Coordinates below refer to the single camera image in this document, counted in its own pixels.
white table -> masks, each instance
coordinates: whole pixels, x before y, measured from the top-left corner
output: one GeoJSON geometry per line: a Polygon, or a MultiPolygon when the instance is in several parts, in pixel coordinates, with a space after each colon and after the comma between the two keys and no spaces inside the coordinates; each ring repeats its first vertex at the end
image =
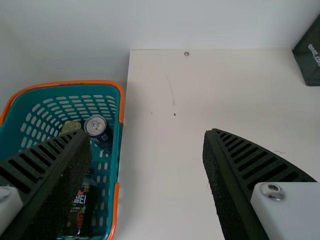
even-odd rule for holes
{"type": "Polygon", "coordinates": [[[289,49],[133,50],[116,240],[224,239],[202,162],[220,128],[320,180],[320,88],[289,49]]]}

